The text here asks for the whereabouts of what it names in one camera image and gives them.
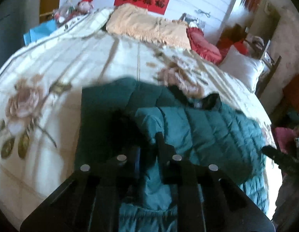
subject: red pillow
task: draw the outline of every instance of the red pillow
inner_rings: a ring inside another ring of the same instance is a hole
[[[220,51],[215,45],[206,41],[202,30],[199,28],[187,28],[186,33],[191,49],[197,52],[202,58],[214,64],[217,64],[222,60]]]
[[[239,41],[233,44],[234,47],[240,52],[242,55],[247,55],[248,54],[248,49],[245,47],[243,44],[243,41]]]
[[[228,38],[223,38],[219,40],[217,43],[217,48],[220,51],[220,54],[222,55],[222,60],[227,56],[228,51],[231,46],[234,46],[238,52],[240,52],[242,55],[247,55],[248,54],[248,49],[245,47],[243,44],[243,40],[238,41],[236,43],[233,43],[230,39]]]

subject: wooden bed frame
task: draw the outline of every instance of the wooden bed frame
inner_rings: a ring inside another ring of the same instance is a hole
[[[275,71],[277,70],[277,67],[280,64],[282,57],[279,56],[278,59],[276,60],[276,62],[274,62],[273,59],[270,57],[271,63],[265,58],[267,50],[270,46],[270,42],[271,42],[270,40],[267,42],[267,44],[265,46],[262,46],[258,43],[251,43],[247,40],[244,40],[244,41],[247,42],[254,49],[255,55],[253,56],[253,58],[262,60],[270,70],[269,74],[262,81],[259,81],[257,83],[257,88],[256,88],[255,94],[256,94],[257,98],[260,98],[262,93],[264,92],[265,88],[267,87],[268,83],[272,79]]]

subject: white bedspread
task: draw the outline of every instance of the white bedspread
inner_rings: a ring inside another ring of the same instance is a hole
[[[205,72],[205,94],[218,91],[223,102],[256,119],[273,143],[266,112],[240,81],[188,51],[101,31],[109,13],[70,21],[67,30],[20,49],[0,70],[0,208],[17,229],[73,171],[82,87],[124,76],[156,84],[166,66],[160,51]],[[282,177],[269,159],[266,175],[271,217]]]

